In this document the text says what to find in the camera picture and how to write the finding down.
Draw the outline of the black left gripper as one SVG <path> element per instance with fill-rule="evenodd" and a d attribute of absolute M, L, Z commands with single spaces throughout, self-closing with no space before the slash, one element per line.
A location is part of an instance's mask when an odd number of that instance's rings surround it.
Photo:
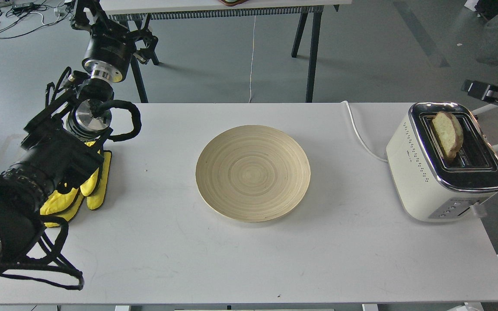
<path fill-rule="evenodd" d="M 24 138 L 26 153 L 3 178 L 28 203 L 44 203 L 40 215 L 70 222 L 84 197 L 89 210 L 104 203 L 112 161 L 110 150 L 100 152 L 104 142 L 98 139 L 89 146 L 61 126 L 38 128 Z"/>

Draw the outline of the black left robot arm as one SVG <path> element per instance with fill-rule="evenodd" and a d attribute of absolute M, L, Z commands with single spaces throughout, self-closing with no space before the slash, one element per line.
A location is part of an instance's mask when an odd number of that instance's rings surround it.
<path fill-rule="evenodd" d="M 130 65 L 155 59 L 158 38 L 149 15 L 130 31 L 98 0 L 75 0 L 70 23 L 89 32 L 83 71 L 67 67 L 48 84 L 45 108 L 24 128 L 26 153 L 0 173 L 0 277 L 79 291 L 83 274 L 62 254 L 69 221 L 82 203 L 104 202 L 112 158 L 104 143 L 141 131 L 140 110 L 116 100 L 112 85 Z"/>

